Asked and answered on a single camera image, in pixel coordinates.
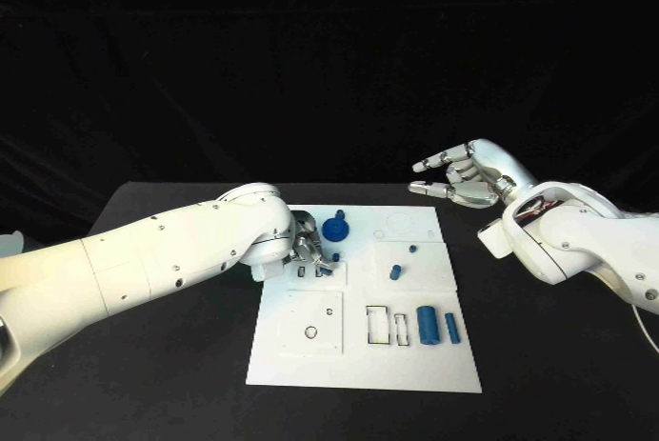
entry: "blue object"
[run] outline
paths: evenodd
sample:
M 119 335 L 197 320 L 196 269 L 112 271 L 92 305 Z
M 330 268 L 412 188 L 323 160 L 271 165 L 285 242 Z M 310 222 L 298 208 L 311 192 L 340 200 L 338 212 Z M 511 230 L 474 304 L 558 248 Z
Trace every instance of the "blue object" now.
M 398 280 L 398 278 L 400 277 L 400 266 L 399 265 L 393 265 L 393 268 L 390 269 L 390 274 L 387 275 L 387 278 L 393 281 Z
M 426 346 L 439 344 L 435 309 L 431 306 L 419 306 L 415 309 L 415 319 L 418 321 L 418 336 L 421 337 L 421 344 L 425 344 Z
M 460 335 L 457 334 L 455 318 L 452 317 L 452 314 L 449 312 L 444 314 L 444 318 L 445 326 L 448 327 L 449 342 L 452 344 L 460 344 Z
M 331 219 L 325 220 L 323 224 L 323 236 L 331 242 L 343 241 L 346 239 L 350 228 L 347 227 L 347 222 L 343 220 L 346 214 L 343 210 L 336 212 L 336 215 Z

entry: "black table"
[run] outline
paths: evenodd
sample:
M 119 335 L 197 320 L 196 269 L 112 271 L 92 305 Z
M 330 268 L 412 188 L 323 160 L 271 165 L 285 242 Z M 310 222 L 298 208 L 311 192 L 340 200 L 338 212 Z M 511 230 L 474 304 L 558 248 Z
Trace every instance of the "black table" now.
M 246 386 L 261 284 L 237 265 L 37 360 L 0 399 L 2 440 L 656 438 L 659 360 L 631 309 L 588 274 L 552 287 L 491 257 L 475 230 L 500 207 L 402 185 L 278 186 L 289 204 L 435 206 L 483 394 Z M 233 187 L 128 183 L 90 234 Z

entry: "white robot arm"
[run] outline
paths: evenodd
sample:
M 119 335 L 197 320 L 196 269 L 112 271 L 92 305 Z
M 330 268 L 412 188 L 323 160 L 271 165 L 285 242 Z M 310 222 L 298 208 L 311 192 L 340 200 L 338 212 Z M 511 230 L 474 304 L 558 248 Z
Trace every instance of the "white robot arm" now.
M 533 276 L 556 284 L 586 271 L 631 305 L 659 313 L 659 217 L 631 214 L 588 187 L 537 183 L 511 155 L 484 139 L 413 165 L 448 164 L 449 184 L 413 181 L 409 191 L 486 208 L 498 199 L 501 218 L 477 232 L 497 258 L 514 253 Z
M 225 272 L 253 280 L 310 260 L 324 273 L 315 223 L 269 184 L 0 259 L 0 394 L 33 360 L 89 324 Z

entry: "white board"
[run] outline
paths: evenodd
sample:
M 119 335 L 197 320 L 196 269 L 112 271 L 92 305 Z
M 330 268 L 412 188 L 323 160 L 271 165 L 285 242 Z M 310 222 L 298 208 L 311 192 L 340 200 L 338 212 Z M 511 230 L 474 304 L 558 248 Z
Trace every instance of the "white board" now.
M 284 275 L 263 284 L 246 384 L 480 393 L 434 208 L 289 208 L 308 211 L 318 228 L 341 209 L 350 233 L 337 243 L 321 238 L 324 255 L 340 255 L 333 276 L 317 278 L 310 265 L 291 262 Z M 416 246 L 415 253 L 409 245 Z M 387 277 L 392 265 L 402 268 L 396 281 Z M 298 277 L 300 266 L 304 277 Z M 425 305 L 435 308 L 438 317 L 441 343 L 434 346 L 422 345 L 418 338 L 415 308 Z M 386 307 L 389 344 L 367 344 L 366 306 Z M 448 340 L 448 312 L 460 344 Z M 395 314 L 405 314 L 408 346 L 398 346 L 395 339 Z M 307 327 L 315 329 L 312 338 L 304 335 Z

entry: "robotic hand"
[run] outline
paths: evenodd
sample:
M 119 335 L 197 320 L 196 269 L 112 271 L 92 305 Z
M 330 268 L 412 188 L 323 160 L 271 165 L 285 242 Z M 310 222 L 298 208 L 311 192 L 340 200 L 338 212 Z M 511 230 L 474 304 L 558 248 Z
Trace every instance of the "robotic hand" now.
M 0 394 L 33 360 L 88 325 L 249 265 L 255 281 L 291 260 L 330 273 L 315 221 L 269 184 L 0 259 Z
M 659 313 L 659 217 L 631 214 L 588 187 L 537 183 L 513 156 L 477 139 L 418 162 L 415 172 L 447 165 L 449 184 L 415 181 L 409 191 L 470 208 L 506 204 L 477 237 L 497 258 L 514 253 L 533 276 L 556 284 L 581 271 L 620 298 Z

